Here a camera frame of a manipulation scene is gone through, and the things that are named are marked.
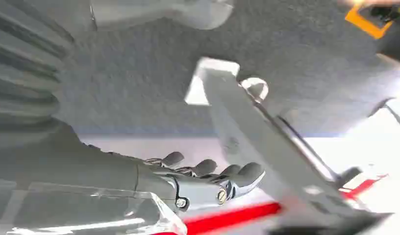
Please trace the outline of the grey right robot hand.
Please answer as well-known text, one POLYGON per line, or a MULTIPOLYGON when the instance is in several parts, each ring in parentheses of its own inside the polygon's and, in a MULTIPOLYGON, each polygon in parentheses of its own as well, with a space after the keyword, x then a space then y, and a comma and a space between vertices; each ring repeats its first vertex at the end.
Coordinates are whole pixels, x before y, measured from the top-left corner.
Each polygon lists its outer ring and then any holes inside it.
POLYGON ((150 191, 172 209, 185 184, 206 191, 213 202, 253 190, 265 175, 257 163, 216 165, 180 172, 153 162, 103 152, 82 143, 54 117, 59 103, 57 73, 75 42, 70 27, 132 26, 169 18, 197 29, 214 29, 231 14, 232 3, 216 0, 0 0, 0 179, 30 186, 53 185, 150 191))

